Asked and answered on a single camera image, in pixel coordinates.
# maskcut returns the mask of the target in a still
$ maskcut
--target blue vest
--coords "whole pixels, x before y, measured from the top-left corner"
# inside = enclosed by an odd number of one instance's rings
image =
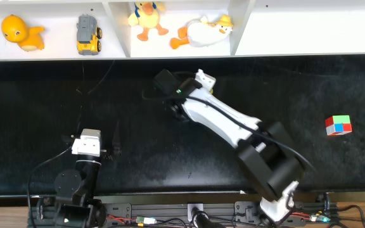
[[[154,9],[157,9],[157,6],[156,6],[156,4],[153,2],[153,8]],[[140,15],[139,15],[139,13],[138,13],[138,10],[139,10],[139,8],[138,8],[138,6],[136,6],[136,3],[134,4],[134,14],[139,18],[140,17]]]

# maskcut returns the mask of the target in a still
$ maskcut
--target toy truck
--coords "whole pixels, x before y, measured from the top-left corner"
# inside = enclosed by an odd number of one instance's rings
[[[77,23],[77,49],[82,55],[95,55],[101,51],[102,30],[93,16],[81,15]]]

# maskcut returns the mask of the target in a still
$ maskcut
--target wooden floor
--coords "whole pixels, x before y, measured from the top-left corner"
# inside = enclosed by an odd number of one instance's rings
[[[346,207],[349,205],[359,205],[365,216],[365,202],[341,202],[338,203],[340,208]],[[27,222],[27,207],[0,207],[0,228],[1,227],[10,227],[10,228],[23,228],[26,227]],[[350,218],[350,219],[361,219],[360,213],[357,209],[350,209],[347,212],[340,213],[342,218]],[[343,222],[349,228],[361,228],[361,222]],[[323,228],[328,227],[328,225],[307,225],[306,227],[311,228]]]

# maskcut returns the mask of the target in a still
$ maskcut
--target yellow hat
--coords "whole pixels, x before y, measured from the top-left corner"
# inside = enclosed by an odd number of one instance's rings
[[[216,22],[216,24],[222,25],[222,26],[233,27],[233,24],[231,22],[231,17],[227,16],[227,15],[222,15],[221,19],[219,19],[219,21]]]

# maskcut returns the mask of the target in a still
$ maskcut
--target table surface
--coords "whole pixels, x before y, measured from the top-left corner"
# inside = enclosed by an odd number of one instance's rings
[[[349,206],[349,205],[358,205],[362,208],[365,216],[365,202],[340,202],[338,206],[340,208]],[[342,218],[348,219],[361,219],[359,211],[349,210],[346,212],[340,212],[339,215]],[[18,206],[18,207],[0,207],[0,227],[11,227],[11,228],[23,228],[27,225],[28,219],[28,208],[26,206]],[[344,221],[342,222],[349,228],[360,228],[362,227],[361,222],[352,222],[352,221]],[[309,224],[305,227],[310,228],[327,228],[328,225],[324,224]]]
[[[234,149],[202,125],[174,120],[142,89],[161,69],[216,77],[214,96],[262,120],[283,123],[318,170],[301,191],[365,189],[365,55],[208,60],[50,61],[0,63],[0,196],[25,194],[30,170],[63,151],[83,128],[112,138],[120,122],[122,156],[103,162],[97,194],[252,191]],[[350,115],[353,133],[328,137],[324,120]],[[73,168],[70,153],[32,178],[32,192],[54,193]]]

